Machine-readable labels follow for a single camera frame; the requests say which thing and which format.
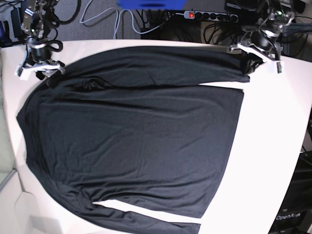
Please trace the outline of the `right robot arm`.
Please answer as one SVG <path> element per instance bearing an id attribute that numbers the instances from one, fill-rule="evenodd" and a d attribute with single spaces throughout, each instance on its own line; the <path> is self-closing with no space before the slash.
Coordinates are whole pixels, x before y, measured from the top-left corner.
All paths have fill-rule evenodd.
<path id="1" fill-rule="evenodd" d="M 59 19 L 54 14 L 57 3 L 57 0 L 28 1 L 21 24 L 21 30 L 26 34 L 25 55 L 15 71 L 21 80 L 28 80 L 34 72 L 38 79 L 46 80 L 50 88 L 55 87 L 65 73 L 65 64 L 52 59 L 53 53 L 63 50 L 63 43 L 47 38 L 51 30 L 59 27 Z"/>

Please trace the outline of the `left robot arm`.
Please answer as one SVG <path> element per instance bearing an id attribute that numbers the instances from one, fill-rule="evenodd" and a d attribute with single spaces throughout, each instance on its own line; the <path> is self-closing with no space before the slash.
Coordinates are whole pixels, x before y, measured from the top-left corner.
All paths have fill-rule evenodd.
<path id="1" fill-rule="evenodd" d="M 294 19 L 291 0 L 234 0 L 233 4 L 247 13 L 246 22 L 241 26 L 243 36 L 230 51 L 241 50 L 241 69 L 251 74 L 263 63 L 275 65 L 282 73 L 282 47 L 278 42 L 283 28 Z"/>

